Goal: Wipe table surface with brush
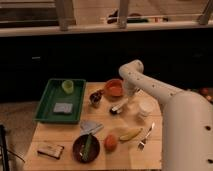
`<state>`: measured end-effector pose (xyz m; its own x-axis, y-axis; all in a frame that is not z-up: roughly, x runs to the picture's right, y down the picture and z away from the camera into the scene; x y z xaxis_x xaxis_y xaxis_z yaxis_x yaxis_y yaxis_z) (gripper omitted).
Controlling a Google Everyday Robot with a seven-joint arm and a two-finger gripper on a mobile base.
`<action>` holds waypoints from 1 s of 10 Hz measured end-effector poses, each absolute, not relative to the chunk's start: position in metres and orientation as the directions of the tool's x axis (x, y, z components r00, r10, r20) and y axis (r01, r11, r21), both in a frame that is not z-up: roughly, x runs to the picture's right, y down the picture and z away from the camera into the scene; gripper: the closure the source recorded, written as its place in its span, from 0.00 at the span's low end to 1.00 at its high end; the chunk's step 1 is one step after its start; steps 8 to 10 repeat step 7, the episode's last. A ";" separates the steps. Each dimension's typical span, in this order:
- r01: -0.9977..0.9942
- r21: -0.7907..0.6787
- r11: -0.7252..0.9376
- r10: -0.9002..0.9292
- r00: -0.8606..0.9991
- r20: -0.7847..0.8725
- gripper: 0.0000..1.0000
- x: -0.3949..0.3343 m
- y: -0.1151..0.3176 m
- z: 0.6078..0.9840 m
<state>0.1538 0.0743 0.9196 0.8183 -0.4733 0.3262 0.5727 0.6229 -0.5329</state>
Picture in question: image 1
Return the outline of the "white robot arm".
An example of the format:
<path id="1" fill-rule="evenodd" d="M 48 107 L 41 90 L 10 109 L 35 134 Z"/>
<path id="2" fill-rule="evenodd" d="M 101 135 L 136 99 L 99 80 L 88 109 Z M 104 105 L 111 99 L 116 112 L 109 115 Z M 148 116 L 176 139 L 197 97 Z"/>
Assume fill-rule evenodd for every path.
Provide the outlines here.
<path id="1" fill-rule="evenodd" d="M 143 70 L 143 63 L 133 60 L 119 68 L 119 75 L 128 96 L 139 88 L 163 105 L 162 171 L 213 171 L 213 105 Z"/>

